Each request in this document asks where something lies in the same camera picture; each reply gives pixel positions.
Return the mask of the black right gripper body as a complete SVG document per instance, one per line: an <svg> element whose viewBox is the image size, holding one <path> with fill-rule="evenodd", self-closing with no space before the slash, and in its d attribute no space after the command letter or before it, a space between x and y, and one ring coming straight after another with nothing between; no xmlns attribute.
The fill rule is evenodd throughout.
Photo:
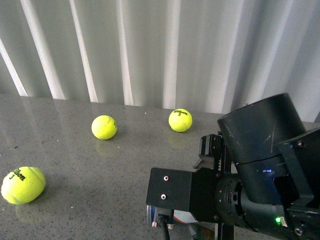
<svg viewBox="0 0 320 240"><path fill-rule="evenodd" d="M214 240L233 240L234 186L230 178L231 161L221 135L200 139L199 161L191 175L189 210L199 222L214 223Z"/></svg>

